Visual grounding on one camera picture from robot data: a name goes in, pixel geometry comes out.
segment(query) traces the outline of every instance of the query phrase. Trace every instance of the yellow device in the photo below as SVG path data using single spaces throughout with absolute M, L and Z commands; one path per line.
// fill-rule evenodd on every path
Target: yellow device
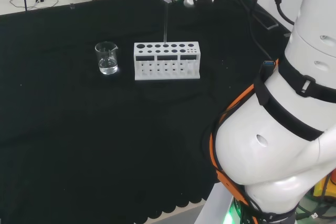
M 314 187 L 314 196 L 319 197 L 322 195 L 323 187 L 324 187 L 324 182 L 325 182 L 326 177 L 321 179 Z M 336 185 L 329 179 L 327 188 L 325 191 L 325 196 L 331 196 L 336 198 Z

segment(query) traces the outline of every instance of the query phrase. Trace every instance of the black strap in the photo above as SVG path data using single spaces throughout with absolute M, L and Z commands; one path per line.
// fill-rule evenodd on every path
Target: black strap
M 336 89 L 319 85 L 310 76 L 303 76 L 289 63 L 285 55 L 279 59 L 279 73 L 295 90 L 296 94 L 302 97 L 313 97 L 324 102 L 336 103 Z M 310 83 L 303 91 L 302 88 L 307 81 L 310 81 Z
M 319 131 L 309 125 L 306 125 L 291 113 L 289 113 L 281 104 L 271 95 L 264 81 L 271 75 L 274 66 L 263 64 L 259 75 L 254 80 L 254 90 L 258 98 L 259 104 L 283 127 L 290 132 L 307 141 L 313 141 L 322 135 Z

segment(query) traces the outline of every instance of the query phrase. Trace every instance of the black cloth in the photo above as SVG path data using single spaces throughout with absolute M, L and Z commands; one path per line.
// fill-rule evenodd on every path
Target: black cloth
M 198 41 L 201 79 L 135 81 L 135 42 L 163 40 L 161 0 L 103 0 L 0 16 L 0 218 L 8 224 L 143 223 L 206 199 L 201 151 L 218 113 L 265 57 L 232 0 L 169 8 L 168 41 Z M 254 24 L 271 55 L 287 31 Z M 104 76 L 94 46 L 120 48 Z

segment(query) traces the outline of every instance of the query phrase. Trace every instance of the white robot body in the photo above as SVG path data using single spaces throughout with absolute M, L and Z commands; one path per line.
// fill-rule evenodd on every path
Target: white robot body
M 301 74 L 332 89 L 335 17 L 336 0 L 303 0 L 285 51 Z M 289 113 L 324 133 L 311 142 L 296 136 L 259 105 L 254 94 L 219 128 L 215 151 L 224 172 L 245 185 L 263 212 L 282 214 L 336 168 L 336 104 L 297 95 L 277 69 L 265 84 Z

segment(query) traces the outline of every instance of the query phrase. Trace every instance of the round hole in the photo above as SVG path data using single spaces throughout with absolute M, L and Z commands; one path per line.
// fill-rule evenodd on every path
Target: round hole
M 267 147 L 267 145 L 268 145 L 267 140 L 263 136 L 261 136 L 261 135 L 257 135 L 257 141 L 259 142 L 259 144 L 262 147 Z

